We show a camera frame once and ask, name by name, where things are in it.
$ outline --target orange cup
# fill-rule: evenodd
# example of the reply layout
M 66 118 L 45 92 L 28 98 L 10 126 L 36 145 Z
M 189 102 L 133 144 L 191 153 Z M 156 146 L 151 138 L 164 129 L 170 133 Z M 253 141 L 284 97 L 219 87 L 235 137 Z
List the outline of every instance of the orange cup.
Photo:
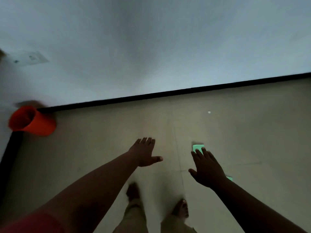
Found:
M 42 114 L 33 106 L 23 106 L 16 110 L 9 120 L 12 131 L 25 131 L 39 136 L 48 136 L 56 129 L 56 121 Z

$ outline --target white wall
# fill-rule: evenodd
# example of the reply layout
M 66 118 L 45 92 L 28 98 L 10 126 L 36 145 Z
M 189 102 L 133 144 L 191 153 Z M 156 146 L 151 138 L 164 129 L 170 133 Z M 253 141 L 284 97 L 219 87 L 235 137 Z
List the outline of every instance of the white wall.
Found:
M 311 0 L 1 0 L 0 101 L 47 106 L 311 71 Z

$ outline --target pants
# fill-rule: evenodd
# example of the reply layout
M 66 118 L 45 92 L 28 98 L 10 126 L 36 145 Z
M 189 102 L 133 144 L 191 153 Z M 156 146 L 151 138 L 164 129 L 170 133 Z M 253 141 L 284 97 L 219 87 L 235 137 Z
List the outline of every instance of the pants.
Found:
M 134 199 L 128 204 L 124 217 L 114 233 L 148 233 L 146 215 L 140 199 Z M 161 233 L 196 233 L 196 231 L 178 217 L 168 215 L 161 222 Z

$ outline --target foot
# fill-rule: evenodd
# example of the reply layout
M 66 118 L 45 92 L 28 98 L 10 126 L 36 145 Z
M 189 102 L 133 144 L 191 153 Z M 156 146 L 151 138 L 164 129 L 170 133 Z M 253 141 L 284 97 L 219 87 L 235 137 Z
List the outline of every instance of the foot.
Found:
M 131 202 L 133 199 L 140 199 L 139 188 L 136 182 L 133 182 L 128 186 L 126 195 L 128 196 L 129 202 Z
M 173 209 L 172 214 L 185 222 L 185 220 L 189 217 L 188 204 L 185 199 L 178 201 Z

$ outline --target electrical outlet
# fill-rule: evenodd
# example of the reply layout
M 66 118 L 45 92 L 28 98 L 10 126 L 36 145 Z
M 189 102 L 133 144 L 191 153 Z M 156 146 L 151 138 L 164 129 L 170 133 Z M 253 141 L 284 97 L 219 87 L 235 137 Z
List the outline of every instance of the electrical outlet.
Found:
M 22 51 L 8 54 L 6 60 L 19 67 L 48 62 L 48 60 L 38 51 Z

